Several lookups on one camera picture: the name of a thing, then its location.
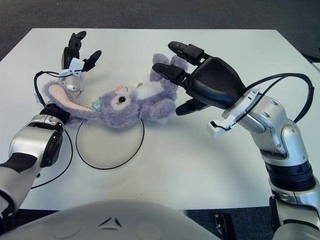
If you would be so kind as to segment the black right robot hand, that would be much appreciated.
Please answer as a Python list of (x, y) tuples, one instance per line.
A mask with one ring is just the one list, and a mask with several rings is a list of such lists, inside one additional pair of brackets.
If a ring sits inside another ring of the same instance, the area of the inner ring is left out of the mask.
[(225, 61), (213, 57), (193, 44), (171, 41), (168, 48), (179, 58), (197, 66), (192, 73), (173, 63), (155, 63), (152, 69), (171, 83), (181, 86), (192, 97), (176, 108), (178, 116), (214, 106), (227, 110), (245, 93), (245, 85), (236, 71)]

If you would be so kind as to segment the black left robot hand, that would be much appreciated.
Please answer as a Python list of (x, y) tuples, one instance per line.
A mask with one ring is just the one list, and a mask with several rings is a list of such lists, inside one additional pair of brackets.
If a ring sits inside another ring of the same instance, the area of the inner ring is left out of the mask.
[[(62, 69), (68, 69), (71, 65), (72, 59), (80, 58), (80, 49), (82, 46), (82, 40), (86, 37), (86, 31), (80, 31), (79, 33), (73, 33), (69, 39), (68, 46), (66, 46), (62, 53), (61, 66)], [(82, 72), (88, 72), (95, 67), (95, 63), (98, 61), (102, 54), (101, 50), (94, 52), (89, 59), (84, 59), (84, 66)]]

